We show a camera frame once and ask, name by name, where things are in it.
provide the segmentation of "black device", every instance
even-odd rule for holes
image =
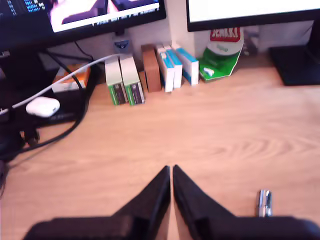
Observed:
[[[320,84],[320,2],[186,0],[189,32],[315,20],[303,46],[272,47],[271,58],[286,86]]]
[[[24,240],[154,240],[161,223],[169,226],[163,221],[171,202],[170,192],[170,168],[165,166],[140,194],[112,216],[39,222]],[[320,240],[319,227],[308,220],[234,216],[177,165],[173,168],[173,195],[194,240]]]

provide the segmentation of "monitor screen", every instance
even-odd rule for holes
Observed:
[[[190,22],[320,9],[320,1],[189,0]]]
[[[0,0],[0,51],[61,44],[165,17],[163,0]]]
[[[318,10],[318,0],[187,0],[188,30],[314,20]]]

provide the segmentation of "wooden desk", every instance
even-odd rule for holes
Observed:
[[[319,87],[284,87],[266,66],[147,94],[146,104],[133,107],[113,106],[107,92],[95,89],[70,136],[11,163],[21,164],[1,201],[3,240],[20,240],[53,217],[112,215],[174,164],[236,215],[253,216],[257,191],[267,188],[275,215],[320,225]],[[68,126],[40,134],[50,138]],[[184,233],[170,207],[168,239],[177,240]]]

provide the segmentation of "stack of boxes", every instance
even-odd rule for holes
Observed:
[[[114,105],[131,106],[145,102],[144,92],[137,72],[134,57],[130,54],[106,60],[105,80]]]
[[[141,46],[144,88],[166,93],[181,88],[182,76],[193,86],[199,83],[199,62],[176,43]],[[105,61],[105,78],[114,105],[145,102],[142,84],[131,54]]]

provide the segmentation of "computer monitor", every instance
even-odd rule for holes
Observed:
[[[320,84],[320,1],[186,0],[189,32],[316,20],[305,46],[273,47],[271,58],[287,86]]]
[[[0,67],[15,88],[41,86],[39,51],[165,18],[164,0],[0,0]]]

